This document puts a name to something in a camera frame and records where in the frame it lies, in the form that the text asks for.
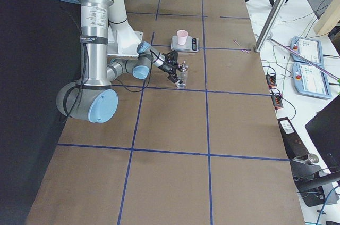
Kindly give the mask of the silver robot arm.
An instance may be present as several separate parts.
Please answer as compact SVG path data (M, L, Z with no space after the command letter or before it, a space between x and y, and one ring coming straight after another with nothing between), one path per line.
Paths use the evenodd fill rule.
M60 0L81 6L81 76L64 86L56 105L65 116L104 123L118 107L111 83L128 73L145 79L153 66L177 83L177 52L162 54L129 25L124 0Z

